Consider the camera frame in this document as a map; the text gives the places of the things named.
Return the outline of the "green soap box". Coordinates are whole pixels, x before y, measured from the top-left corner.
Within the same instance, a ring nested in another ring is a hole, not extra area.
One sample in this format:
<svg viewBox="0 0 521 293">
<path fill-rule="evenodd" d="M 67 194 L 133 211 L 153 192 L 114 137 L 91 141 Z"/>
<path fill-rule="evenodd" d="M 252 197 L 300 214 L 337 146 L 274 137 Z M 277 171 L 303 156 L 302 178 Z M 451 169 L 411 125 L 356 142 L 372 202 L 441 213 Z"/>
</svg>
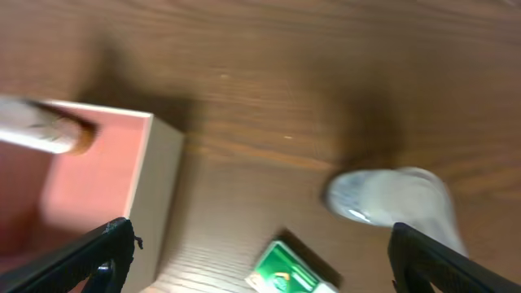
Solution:
<svg viewBox="0 0 521 293">
<path fill-rule="evenodd" d="M 338 293 L 281 240 L 271 242 L 245 277 L 258 293 Z"/>
</svg>

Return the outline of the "clear pump soap bottle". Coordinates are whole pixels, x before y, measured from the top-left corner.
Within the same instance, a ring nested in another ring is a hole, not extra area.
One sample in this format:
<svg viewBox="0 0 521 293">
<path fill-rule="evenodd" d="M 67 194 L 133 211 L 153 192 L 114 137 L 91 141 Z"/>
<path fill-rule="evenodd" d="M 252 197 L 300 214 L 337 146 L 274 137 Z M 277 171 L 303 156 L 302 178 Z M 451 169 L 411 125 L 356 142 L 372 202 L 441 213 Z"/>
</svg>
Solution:
<svg viewBox="0 0 521 293">
<path fill-rule="evenodd" d="M 351 221 L 384 227 L 402 222 L 468 255 L 450 194 L 445 184 L 425 169 L 342 173 L 329 183 L 323 201 L 331 212 Z"/>
</svg>

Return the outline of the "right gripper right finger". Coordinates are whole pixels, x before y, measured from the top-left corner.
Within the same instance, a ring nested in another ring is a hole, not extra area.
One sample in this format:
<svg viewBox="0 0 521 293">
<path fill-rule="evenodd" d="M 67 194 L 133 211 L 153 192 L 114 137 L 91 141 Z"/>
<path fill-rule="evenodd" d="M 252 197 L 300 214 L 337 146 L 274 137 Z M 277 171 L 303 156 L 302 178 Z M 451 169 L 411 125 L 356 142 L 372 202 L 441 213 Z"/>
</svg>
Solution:
<svg viewBox="0 0 521 293">
<path fill-rule="evenodd" d="M 520 293 L 520 285 L 398 222 L 387 248 L 397 293 Z"/>
</svg>

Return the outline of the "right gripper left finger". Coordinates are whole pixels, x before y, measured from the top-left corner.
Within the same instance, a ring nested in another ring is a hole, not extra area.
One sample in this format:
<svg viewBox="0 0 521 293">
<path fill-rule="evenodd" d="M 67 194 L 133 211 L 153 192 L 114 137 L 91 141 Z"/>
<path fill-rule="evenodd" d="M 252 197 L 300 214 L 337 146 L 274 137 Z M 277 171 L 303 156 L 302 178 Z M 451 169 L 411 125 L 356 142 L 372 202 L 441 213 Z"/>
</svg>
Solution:
<svg viewBox="0 0 521 293">
<path fill-rule="evenodd" d="M 76 241 L 1 275 L 3 293 L 121 293 L 135 248 L 143 240 L 131 220 L 118 217 Z"/>
</svg>

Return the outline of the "white conditioner tube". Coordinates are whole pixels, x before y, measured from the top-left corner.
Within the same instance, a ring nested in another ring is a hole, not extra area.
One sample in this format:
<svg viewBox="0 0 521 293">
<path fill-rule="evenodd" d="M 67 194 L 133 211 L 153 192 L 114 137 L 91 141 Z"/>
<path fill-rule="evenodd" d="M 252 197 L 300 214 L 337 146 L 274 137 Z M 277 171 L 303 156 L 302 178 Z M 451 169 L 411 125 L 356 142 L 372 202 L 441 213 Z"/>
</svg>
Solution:
<svg viewBox="0 0 521 293">
<path fill-rule="evenodd" d="M 1 96 L 2 142 L 53 154 L 80 154 L 96 135 L 95 123 L 49 103 Z"/>
</svg>

